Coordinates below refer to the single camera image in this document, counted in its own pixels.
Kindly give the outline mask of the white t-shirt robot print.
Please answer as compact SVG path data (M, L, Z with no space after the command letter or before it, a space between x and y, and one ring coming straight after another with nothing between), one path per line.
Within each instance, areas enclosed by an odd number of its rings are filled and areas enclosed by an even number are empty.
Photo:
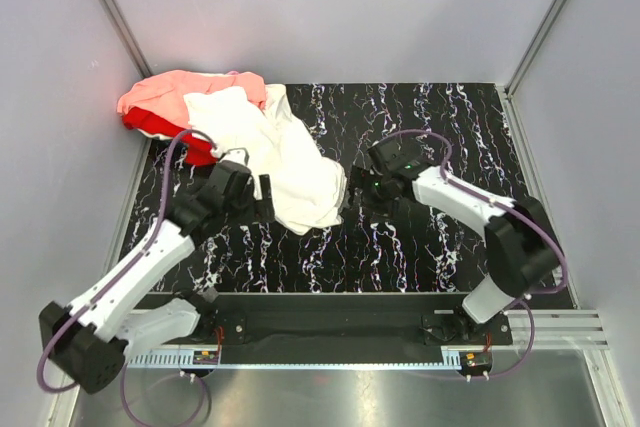
M239 86L211 94L188 93L183 99L191 128L213 141L213 156L244 149L252 174L270 176L277 222L298 235L342 222L345 170L321 154L292 113L284 85L266 86L262 109Z

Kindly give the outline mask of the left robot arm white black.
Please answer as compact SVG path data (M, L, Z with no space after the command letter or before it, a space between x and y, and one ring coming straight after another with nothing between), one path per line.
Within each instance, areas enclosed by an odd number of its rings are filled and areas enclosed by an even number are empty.
M174 339L208 341L215 333L213 297L187 293L142 314L151 288L219 227L274 221L271 179L225 156L195 192L161 203L159 218L115 267L66 305L50 302L38 316L43 355L36 378L52 362L88 394L107 387L138 355Z

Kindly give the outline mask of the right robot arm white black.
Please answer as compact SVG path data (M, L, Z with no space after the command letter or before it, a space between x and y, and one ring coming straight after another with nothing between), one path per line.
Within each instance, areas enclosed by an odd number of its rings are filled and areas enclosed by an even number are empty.
M476 232L485 244L488 274L468 293L454 331L476 343L490 322L533 289L566 259L541 202L492 194L426 159L419 147L385 139L368 150L370 165L351 167L348 201L358 197L370 212L393 216L402 200L435 208Z

